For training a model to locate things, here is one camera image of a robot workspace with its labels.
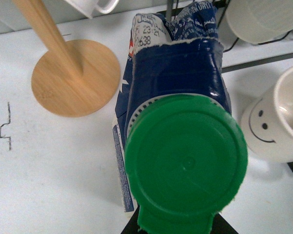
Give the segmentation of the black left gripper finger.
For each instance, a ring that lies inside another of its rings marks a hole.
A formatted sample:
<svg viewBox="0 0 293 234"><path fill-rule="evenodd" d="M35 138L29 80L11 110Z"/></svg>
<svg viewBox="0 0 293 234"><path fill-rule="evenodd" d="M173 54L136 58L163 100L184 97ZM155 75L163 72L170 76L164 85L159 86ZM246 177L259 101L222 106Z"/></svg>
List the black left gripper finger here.
<svg viewBox="0 0 293 234"><path fill-rule="evenodd" d="M142 230L137 223L139 214L139 205L134 214L130 218L127 225L124 227L121 234L146 234L147 232ZM214 217L211 234L238 234L238 232L220 215L217 214Z"/></svg>

